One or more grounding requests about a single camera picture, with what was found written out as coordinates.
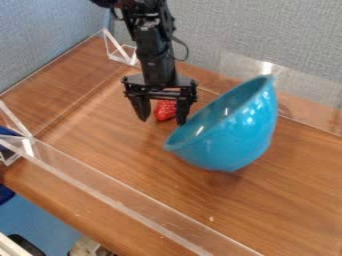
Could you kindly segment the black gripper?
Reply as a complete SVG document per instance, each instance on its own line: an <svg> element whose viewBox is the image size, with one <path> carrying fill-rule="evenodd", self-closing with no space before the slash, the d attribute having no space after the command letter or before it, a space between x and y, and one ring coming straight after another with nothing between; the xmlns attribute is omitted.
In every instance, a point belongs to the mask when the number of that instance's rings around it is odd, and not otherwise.
<svg viewBox="0 0 342 256"><path fill-rule="evenodd" d="M185 123L191 103L196 101L196 82L177 73L169 50L136 51L141 72L124 76L124 96L129 99L141 121L151 115L151 100L176 101L176 123Z"/></svg>

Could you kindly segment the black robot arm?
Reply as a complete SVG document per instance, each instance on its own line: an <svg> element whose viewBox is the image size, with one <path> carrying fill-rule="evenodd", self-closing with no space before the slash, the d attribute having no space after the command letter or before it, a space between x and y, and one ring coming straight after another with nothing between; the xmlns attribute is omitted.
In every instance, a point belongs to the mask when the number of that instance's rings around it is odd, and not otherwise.
<svg viewBox="0 0 342 256"><path fill-rule="evenodd" d="M167 0L89 1L107 8L116 20L124 21L131 39L136 42L141 73L123 77L121 83L139 119L145 121L149 117L151 100L171 100L176 107L176 122L183 125L191 105L197 100L197 83L176 71L172 42L185 49L188 46L173 36L175 18Z"/></svg>

